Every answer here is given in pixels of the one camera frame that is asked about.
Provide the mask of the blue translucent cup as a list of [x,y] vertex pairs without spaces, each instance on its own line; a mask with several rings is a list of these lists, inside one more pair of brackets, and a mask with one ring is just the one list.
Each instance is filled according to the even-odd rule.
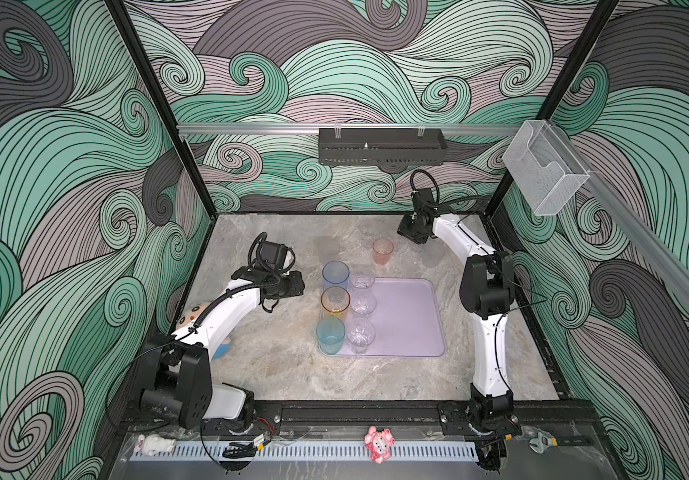
[[324,289],[330,287],[346,288],[350,276],[349,267],[340,260],[332,260],[322,268],[322,279],[324,280]]

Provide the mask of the yellow translucent cup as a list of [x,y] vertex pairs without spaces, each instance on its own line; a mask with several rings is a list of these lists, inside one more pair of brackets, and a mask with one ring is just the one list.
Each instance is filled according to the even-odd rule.
[[344,287],[330,286],[322,292],[320,305],[324,317],[344,320],[350,306],[350,295]]

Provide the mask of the teal translucent cup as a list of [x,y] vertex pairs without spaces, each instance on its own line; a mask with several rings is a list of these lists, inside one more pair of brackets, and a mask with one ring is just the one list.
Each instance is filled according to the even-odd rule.
[[318,347],[326,355],[336,355],[342,349],[346,336],[344,322],[340,318],[326,317],[316,326]]

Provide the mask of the clear glass cup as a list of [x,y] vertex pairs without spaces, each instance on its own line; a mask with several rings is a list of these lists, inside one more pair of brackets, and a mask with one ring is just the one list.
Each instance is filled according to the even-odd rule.
[[446,252],[445,244],[442,241],[430,240],[420,251],[420,259],[425,268],[436,268],[444,258]]
[[368,350],[375,339],[375,328],[367,319],[352,319],[348,321],[347,342],[354,354],[362,354]]
[[370,315],[377,307],[377,300],[370,289],[354,289],[350,292],[350,309],[358,315]]
[[348,288],[351,290],[368,290],[372,288],[374,282],[375,277],[372,273],[356,271],[349,276]]

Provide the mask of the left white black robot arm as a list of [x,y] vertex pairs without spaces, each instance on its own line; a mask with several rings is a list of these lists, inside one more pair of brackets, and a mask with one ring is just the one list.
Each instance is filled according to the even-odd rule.
[[254,394],[228,384],[215,384],[210,362],[246,315],[260,308],[272,312],[282,299],[304,294],[296,252],[254,238],[246,265],[232,273],[216,299],[196,307],[168,336],[156,335],[142,348],[134,382],[136,405],[164,420],[192,430],[206,420],[250,424]]

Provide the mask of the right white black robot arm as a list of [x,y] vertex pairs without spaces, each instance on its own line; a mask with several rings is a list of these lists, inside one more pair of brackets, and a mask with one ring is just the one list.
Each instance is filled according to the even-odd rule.
[[464,197],[440,200],[439,184],[429,172],[413,170],[409,186],[413,212],[402,217],[397,234],[416,245],[439,239],[463,266],[459,301],[472,315],[474,330],[472,423],[488,428],[500,417],[510,420],[513,391],[507,380],[505,330],[515,300],[511,257],[474,234],[452,212],[451,206],[464,202]]

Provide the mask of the lilac plastic tray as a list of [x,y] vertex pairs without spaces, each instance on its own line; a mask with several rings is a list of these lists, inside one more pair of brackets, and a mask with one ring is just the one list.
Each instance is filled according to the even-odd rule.
[[354,354],[345,336],[338,357],[436,358],[445,353],[435,290],[420,278],[376,277],[370,288],[377,307],[370,315],[355,314],[349,306],[347,324],[367,319],[375,328],[374,342],[362,354]]

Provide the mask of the pink translucent cup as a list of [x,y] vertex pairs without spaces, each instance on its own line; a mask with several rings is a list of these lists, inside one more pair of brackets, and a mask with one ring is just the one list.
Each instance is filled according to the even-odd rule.
[[393,252],[394,244],[386,238],[376,239],[371,246],[373,262],[376,265],[384,266],[388,264]]

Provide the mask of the frosted clear cup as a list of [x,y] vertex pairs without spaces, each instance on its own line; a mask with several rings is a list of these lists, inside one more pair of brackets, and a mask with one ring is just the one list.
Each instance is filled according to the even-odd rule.
[[323,264],[338,260],[340,257],[340,242],[335,237],[322,236],[316,239],[318,259]]

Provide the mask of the bear plush toy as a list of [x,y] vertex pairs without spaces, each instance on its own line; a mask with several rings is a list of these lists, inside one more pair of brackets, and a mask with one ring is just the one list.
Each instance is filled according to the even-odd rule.
[[[206,306],[208,306],[208,302],[202,302],[198,305],[190,306],[186,309],[184,309],[184,314],[182,314],[182,317],[178,319],[178,323],[176,323],[176,330],[186,328],[196,319],[198,319],[198,316],[204,312],[204,309],[206,309]],[[230,347],[232,347],[232,338],[226,337],[224,341],[222,341],[222,344],[220,344],[220,347],[214,351],[214,355],[212,355],[212,359],[220,359],[230,351]]]

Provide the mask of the pink flower toy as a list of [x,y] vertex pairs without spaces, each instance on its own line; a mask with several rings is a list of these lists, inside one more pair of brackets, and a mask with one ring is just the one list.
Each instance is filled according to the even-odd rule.
[[370,426],[364,436],[364,445],[371,453],[371,460],[376,464],[390,460],[394,443],[394,436],[388,428],[378,430],[375,426]]

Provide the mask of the white plush toy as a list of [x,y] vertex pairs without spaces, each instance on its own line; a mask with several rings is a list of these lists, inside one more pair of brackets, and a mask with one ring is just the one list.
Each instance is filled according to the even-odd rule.
[[134,445],[134,453],[142,456],[156,456],[160,454],[170,454],[176,448],[176,440],[166,439],[158,434],[144,435],[140,434],[136,445]]

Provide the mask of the silver adjustable wrench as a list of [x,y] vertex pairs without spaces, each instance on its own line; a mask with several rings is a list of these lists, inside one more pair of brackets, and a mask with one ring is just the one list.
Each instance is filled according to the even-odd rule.
[[544,454],[546,450],[557,445],[557,440],[548,433],[537,430],[536,434],[528,441],[528,444],[531,450],[536,454]]

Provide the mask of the black wall-mounted rack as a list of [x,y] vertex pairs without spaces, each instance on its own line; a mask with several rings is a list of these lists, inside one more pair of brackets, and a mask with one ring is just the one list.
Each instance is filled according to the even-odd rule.
[[318,160],[329,166],[440,165],[448,150],[440,129],[322,128]]

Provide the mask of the clear acrylic wall box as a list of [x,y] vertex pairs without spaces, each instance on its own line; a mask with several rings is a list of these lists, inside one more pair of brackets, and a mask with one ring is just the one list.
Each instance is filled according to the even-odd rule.
[[556,216],[589,179],[589,167],[559,127],[527,120],[502,156],[535,216]]

